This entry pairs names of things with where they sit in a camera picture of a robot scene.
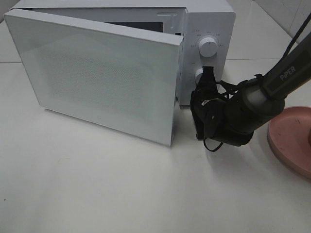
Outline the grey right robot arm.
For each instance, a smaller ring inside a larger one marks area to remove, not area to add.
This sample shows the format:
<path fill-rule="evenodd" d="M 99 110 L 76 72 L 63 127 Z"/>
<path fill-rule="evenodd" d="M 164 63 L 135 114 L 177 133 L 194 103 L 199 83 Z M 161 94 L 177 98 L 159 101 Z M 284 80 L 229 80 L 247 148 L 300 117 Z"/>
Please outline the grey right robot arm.
<path fill-rule="evenodd" d="M 249 143 L 256 129 L 284 110 L 285 98 L 310 79 L 310 35 L 268 73 L 238 85 L 217 82 L 214 68 L 204 66 L 190 98 L 196 138 L 212 139 L 220 146 Z"/>

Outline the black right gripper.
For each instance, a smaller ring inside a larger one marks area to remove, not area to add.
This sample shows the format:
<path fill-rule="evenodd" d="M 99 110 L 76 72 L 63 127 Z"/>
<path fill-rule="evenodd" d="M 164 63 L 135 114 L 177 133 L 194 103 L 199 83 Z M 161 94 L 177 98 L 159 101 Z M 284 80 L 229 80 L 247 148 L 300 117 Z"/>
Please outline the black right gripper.
<path fill-rule="evenodd" d="M 196 138 L 204 145 L 207 139 L 218 141 L 220 145 L 233 145 L 233 134 L 225 129 L 224 114 L 224 105 L 232 90 L 232 84 L 215 81 L 214 67 L 203 66 L 200 81 L 191 93 L 190 110 Z"/>

